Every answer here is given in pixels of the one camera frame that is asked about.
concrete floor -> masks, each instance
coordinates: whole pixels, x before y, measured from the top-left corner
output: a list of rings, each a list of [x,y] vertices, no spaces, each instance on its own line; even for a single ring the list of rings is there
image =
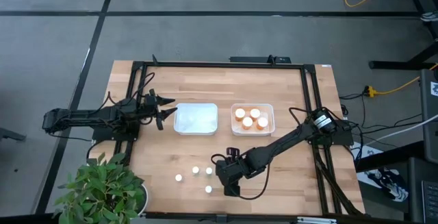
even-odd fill
[[[342,0],[112,0],[109,10],[284,10],[414,11],[411,0],[369,0],[357,9]],[[430,0],[421,0],[433,9]],[[103,0],[0,0],[0,10],[100,10]],[[55,139],[40,129],[42,115],[68,107],[97,17],[0,16],[0,127],[27,134],[25,143],[0,142],[0,216],[29,214],[50,162]],[[114,60],[190,60],[226,62],[230,56],[289,56],[293,62],[332,64],[340,95],[397,87],[415,71],[371,71],[369,60],[408,60],[431,43],[416,18],[301,17],[107,17],[79,108],[102,102]],[[419,114],[417,84],[400,92],[366,99],[367,125],[392,124]],[[343,101],[362,119],[359,99]],[[91,129],[71,136],[91,137]],[[421,130],[385,142],[405,145],[422,138]],[[55,185],[85,162],[89,143],[70,140]],[[389,149],[375,144],[379,149]],[[62,191],[53,189],[47,212]],[[365,201],[372,216],[401,218],[401,213]]]

potted plant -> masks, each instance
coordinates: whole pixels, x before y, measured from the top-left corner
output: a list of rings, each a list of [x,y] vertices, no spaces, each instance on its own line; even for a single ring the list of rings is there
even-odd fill
[[[136,177],[121,163],[125,155],[114,155],[109,162],[88,159],[86,166],[80,166],[76,178],[68,175],[68,183],[58,188],[71,191],[56,200],[55,205],[64,208],[59,224],[73,223],[129,223],[146,208],[148,194],[143,180]]]

clear plastic container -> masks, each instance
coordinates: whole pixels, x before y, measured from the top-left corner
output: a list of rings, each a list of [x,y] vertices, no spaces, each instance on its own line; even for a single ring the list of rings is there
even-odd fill
[[[213,103],[179,103],[173,129],[181,135],[213,135],[218,129],[218,106]]]
[[[242,108],[245,110],[245,117],[249,117],[251,109],[260,110],[260,117],[267,118],[268,126],[263,130],[257,129],[256,121],[249,129],[243,129],[242,122],[236,121],[234,112]],[[274,108],[267,103],[236,103],[231,106],[231,129],[236,136],[268,136],[275,131]]]

wooden table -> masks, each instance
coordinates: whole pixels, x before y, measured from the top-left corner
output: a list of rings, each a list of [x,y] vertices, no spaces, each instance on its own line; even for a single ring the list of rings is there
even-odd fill
[[[132,61],[115,61],[107,90],[115,101],[125,98]],[[328,65],[316,65],[322,105],[341,116],[333,71]],[[275,157],[271,164],[270,179],[264,195],[254,201],[225,197],[223,186],[213,175],[207,177],[214,153],[225,154],[227,147],[246,151],[265,146],[296,128],[297,124],[287,111],[289,107],[305,108],[300,72],[291,69],[229,69],[194,67],[148,67],[155,78],[145,88],[154,88],[163,97],[178,103],[215,103],[218,106],[218,130],[213,136],[181,136],[173,129],[174,114],[164,122],[159,131],[155,122],[141,126],[134,143],[130,167],[144,179],[150,192],[147,212],[172,213],[227,213],[270,215],[320,215],[315,165],[311,147],[301,142]],[[315,107],[312,89],[312,106]],[[271,136],[234,136],[231,132],[231,106],[234,103],[269,103],[274,108],[276,130]],[[303,121],[305,114],[297,112]],[[114,151],[114,141],[98,144],[90,153],[96,158],[105,152],[107,159]],[[331,148],[337,183],[355,207],[364,211],[359,183],[352,156],[345,148]],[[201,174],[192,176],[193,166]],[[183,182],[176,182],[175,175],[182,174]],[[263,188],[266,172],[252,179],[240,180],[243,196],[257,195]],[[205,187],[213,192],[208,195]],[[333,211],[330,187],[325,183],[329,210]]]

white cable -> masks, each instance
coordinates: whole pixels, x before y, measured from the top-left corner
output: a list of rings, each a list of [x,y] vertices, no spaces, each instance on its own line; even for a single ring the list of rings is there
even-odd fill
[[[410,127],[410,128],[406,128],[406,129],[403,129],[403,130],[398,131],[398,132],[394,132],[394,133],[388,134],[388,135],[383,136],[383,137],[381,137],[381,138],[377,138],[376,140],[373,140],[373,141],[371,141],[371,142],[367,142],[367,143],[365,143],[364,145],[371,145],[372,143],[375,143],[375,142],[377,142],[377,141],[380,141],[380,140],[382,140],[382,139],[384,139],[384,138],[388,138],[388,137],[390,137],[390,136],[394,136],[394,135],[397,135],[397,134],[401,134],[401,133],[403,133],[403,132],[410,131],[410,130],[415,129],[415,128],[419,127],[419,126],[425,125],[425,124],[427,124],[427,123],[433,121],[433,120],[436,119],[436,118],[438,118],[438,114],[435,115],[434,117],[428,119],[427,121],[423,121],[423,122],[421,122],[420,124],[414,125],[414,126],[412,126],[412,127]]]

